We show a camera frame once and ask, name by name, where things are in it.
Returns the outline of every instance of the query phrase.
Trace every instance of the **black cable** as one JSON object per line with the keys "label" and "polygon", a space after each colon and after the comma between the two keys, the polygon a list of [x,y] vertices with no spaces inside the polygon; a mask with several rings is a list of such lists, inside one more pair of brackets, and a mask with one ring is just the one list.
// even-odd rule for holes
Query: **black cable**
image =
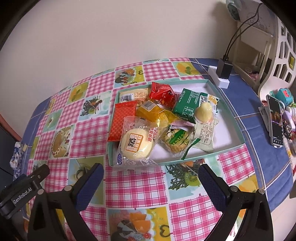
{"label": "black cable", "polygon": [[[226,49],[226,51],[225,51],[225,54],[224,54],[224,56],[223,56],[223,60],[228,61],[228,54],[229,54],[229,52],[230,52],[230,49],[231,49],[231,47],[233,46],[234,42],[238,39],[238,37],[239,37],[239,36],[240,36],[240,35],[241,35],[246,29],[248,29],[250,26],[253,26],[254,24],[256,24],[256,23],[259,21],[259,7],[260,7],[261,5],[263,5],[263,3],[260,3],[260,4],[258,5],[257,11],[256,11],[256,13],[255,13],[254,16],[248,18],[246,21],[244,21],[244,22],[238,27],[238,29],[236,30],[236,32],[235,32],[234,35],[232,36],[231,40],[229,41],[229,44],[228,44],[227,49]],[[238,33],[238,31],[242,28],[242,26],[243,26],[247,21],[251,20],[252,18],[255,18],[257,14],[258,14],[258,19],[257,19],[257,21],[256,21],[255,23],[253,23],[252,25],[250,25],[249,27],[247,27],[242,33],[240,33],[240,34],[235,38],[235,40],[233,41],[233,43],[231,44],[231,41],[233,40],[233,38],[235,37],[235,35]]]}

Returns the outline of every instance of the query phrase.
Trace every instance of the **barcode label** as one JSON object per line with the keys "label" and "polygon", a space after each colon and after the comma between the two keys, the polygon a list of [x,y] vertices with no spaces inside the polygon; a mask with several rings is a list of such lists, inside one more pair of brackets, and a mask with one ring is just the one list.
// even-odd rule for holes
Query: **barcode label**
{"label": "barcode label", "polygon": [[154,104],[153,102],[151,101],[146,101],[142,107],[147,110],[147,111],[151,111],[154,107],[156,106],[156,104]]}
{"label": "barcode label", "polygon": [[121,102],[134,100],[133,94],[126,94],[121,97]]}

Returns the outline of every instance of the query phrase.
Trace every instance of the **green snack package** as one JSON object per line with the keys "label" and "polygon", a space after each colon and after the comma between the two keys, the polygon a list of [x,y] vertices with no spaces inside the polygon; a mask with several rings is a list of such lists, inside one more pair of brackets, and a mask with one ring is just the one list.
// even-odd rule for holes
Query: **green snack package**
{"label": "green snack package", "polygon": [[209,102],[212,105],[213,113],[218,113],[217,104],[219,99],[213,95],[194,92],[191,90],[183,89],[179,100],[176,102],[172,112],[183,120],[191,123],[196,123],[194,118],[194,111],[203,102]]}

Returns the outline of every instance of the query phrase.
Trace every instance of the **power strip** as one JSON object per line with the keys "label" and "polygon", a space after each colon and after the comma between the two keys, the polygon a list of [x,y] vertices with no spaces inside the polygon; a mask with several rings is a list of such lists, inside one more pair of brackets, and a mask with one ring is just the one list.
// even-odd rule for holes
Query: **power strip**
{"label": "power strip", "polygon": [[227,89],[229,85],[229,80],[219,78],[218,75],[216,74],[216,70],[217,70],[216,66],[209,66],[209,69],[208,69],[209,75],[212,77],[217,87]]}

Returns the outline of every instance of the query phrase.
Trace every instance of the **blue gripper pad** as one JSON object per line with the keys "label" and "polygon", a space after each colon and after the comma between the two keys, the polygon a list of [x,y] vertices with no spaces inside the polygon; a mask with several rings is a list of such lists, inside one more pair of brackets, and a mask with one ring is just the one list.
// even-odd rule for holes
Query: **blue gripper pad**
{"label": "blue gripper pad", "polygon": [[79,192],[76,195],[75,209],[78,212],[86,209],[95,191],[97,190],[98,186],[103,180],[103,177],[104,177],[104,168],[101,164],[99,164],[95,168],[95,170],[90,174],[89,178],[87,179],[85,184],[82,186],[82,188],[79,190]]}
{"label": "blue gripper pad", "polygon": [[203,164],[198,169],[198,178],[209,195],[214,207],[224,212],[230,199],[229,186],[220,177],[217,177],[212,169]]}

